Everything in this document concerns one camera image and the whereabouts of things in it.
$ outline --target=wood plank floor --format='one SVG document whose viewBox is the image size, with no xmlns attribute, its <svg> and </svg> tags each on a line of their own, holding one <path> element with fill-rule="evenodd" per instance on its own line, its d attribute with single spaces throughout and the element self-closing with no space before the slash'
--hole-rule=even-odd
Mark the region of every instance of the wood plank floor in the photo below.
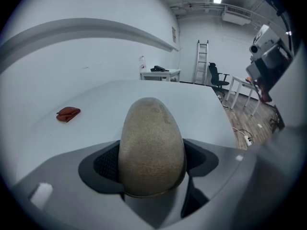
<svg viewBox="0 0 307 230">
<path fill-rule="evenodd" d="M 223 104 L 230 107 L 235 96 L 231 94 L 228 101 L 225 100 L 226 96 L 227 92 L 225 97 L 221 95 Z M 246 101 L 247 97 L 239 95 L 234 108 L 232 110 L 230 108 L 224 108 L 224 110 L 232 127 L 249 131 L 254 137 L 254 143 L 262 143 L 272 135 L 270 119 L 274 118 L 274 109 L 268 105 L 260 103 L 254 116 L 251 116 L 257 101 L 250 99 L 247 107 L 244 107 Z M 244 141 L 243 134 L 235 132 L 235 137 L 238 143 L 238 148 L 247 149 L 247 144 Z"/>
</svg>

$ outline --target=white table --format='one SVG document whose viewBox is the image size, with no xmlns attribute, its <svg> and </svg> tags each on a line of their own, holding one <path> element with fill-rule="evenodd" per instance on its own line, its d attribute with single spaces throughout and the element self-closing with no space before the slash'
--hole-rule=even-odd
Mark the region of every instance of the white table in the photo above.
<svg viewBox="0 0 307 230">
<path fill-rule="evenodd" d="M 245 79 L 241 79 L 241 78 L 238 78 L 236 76 L 233 76 L 232 79 L 231 79 L 231 83 L 230 83 L 230 87 L 229 87 L 229 91 L 228 91 L 228 94 L 227 94 L 227 97 L 226 97 L 226 101 L 228 101 L 228 98 L 230 96 L 230 92 L 231 92 L 231 89 L 232 89 L 232 86 L 234 85 L 234 80 L 238 81 L 239 82 L 239 86 L 238 86 L 238 89 L 236 90 L 236 95 L 235 95 L 235 99 L 234 101 L 232 102 L 231 104 L 231 107 L 230 109 L 233 109 L 235 104 L 236 104 L 236 100 L 238 99 L 238 96 L 239 96 L 239 93 L 240 93 L 240 89 L 241 89 L 241 86 L 243 87 L 246 87 L 248 89 L 250 89 L 250 92 L 249 92 L 249 95 L 248 95 L 248 100 L 246 101 L 245 105 L 244 106 L 247 106 L 249 100 L 250 100 L 250 97 L 251 97 L 251 94 L 253 91 L 257 92 L 257 89 L 249 82 L 247 82 Z M 258 100 L 257 102 L 257 105 L 254 109 L 254 111 L 252 112 L 252 116 L 255 114 L 258 106 L 260 105 L 260 100 Z"/>
<path fill-rule="evenodd" d="M 166 105 L 183 138 L 237 148 L 226 112 L 211 87 L 111 81 L 68 100 L 32 126 L 19 152 L 16 181 L 58 154 L 119 140 L 130 106 L 143 97 L 155 97 Z M 68 123 L 56 119 L 56 113 L 65 106 L 81 109 Z"/>
<path fill-rule="evenodd" d="M 181 69 L 166 69 L 169 71 L 150 71 L 141 72 L 142 80 L 145 80 L 145 77 L 159 77 L 166 78 L 166 81 L 171 81 L 172 77 L 177 76 L 177 82 L 180 82 L 180 72 Z"/>
</svg>

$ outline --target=folded brown cloth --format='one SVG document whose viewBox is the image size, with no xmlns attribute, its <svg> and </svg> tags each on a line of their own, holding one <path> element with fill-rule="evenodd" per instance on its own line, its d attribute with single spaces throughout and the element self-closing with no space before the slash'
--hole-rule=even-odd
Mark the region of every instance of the folded brown cloth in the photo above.
<svg viewBox="0 0 307 230">
<path fill-rule="evenodd" d="M 60 110 L 57 114 L 57 120 L 68 122 L 72 120 L 81 110 L 79 108 L 67 106 Z"/>
</svg>

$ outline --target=office chair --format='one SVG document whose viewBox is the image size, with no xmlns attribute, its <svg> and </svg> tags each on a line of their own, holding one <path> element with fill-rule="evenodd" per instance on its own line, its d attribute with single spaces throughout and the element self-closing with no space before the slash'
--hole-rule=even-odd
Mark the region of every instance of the office chair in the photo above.
<svg viewBox="0 0 307 230">
<path fill-rule="evenodd" d="M 216 64 L 215 63 L 210 63 L 209 66 L 209 71 L 212 75 L 212 78 L 211 78 L 211 83 L 215 86 L 218 87 L 218 91 L 221 92 L 223 94 L 223 96 L 225 96 L 225 92 L 224 90 L 222 89 L 222 86 L 226 86 L 229 84 L 229 82 L 226 82 L 226 77 L 229 75 L 229 74 L 224 74 L 225 77 L 224 77 L 224 80 L 223 81 L 220 81 L 219 80 L 219 75 L 220 74 L 223 74 L 223 73 L 219 73 L 217 72 L 217 68 L 216 68 Z"/>
</svg>

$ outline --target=water bottle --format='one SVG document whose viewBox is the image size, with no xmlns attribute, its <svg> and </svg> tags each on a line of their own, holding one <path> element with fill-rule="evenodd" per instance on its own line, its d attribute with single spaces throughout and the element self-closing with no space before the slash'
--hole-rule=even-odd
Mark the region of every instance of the water bottle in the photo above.
<svg viewBox="0 0 307 230">
<path fill-rule="evenodd" d="M 145 62 L 145 57 L 141 56 L 139 58 L 139 66 L 140 66 L 140 71 L 145 72 L 146 71 L 146 62 Z"/>
</svg>

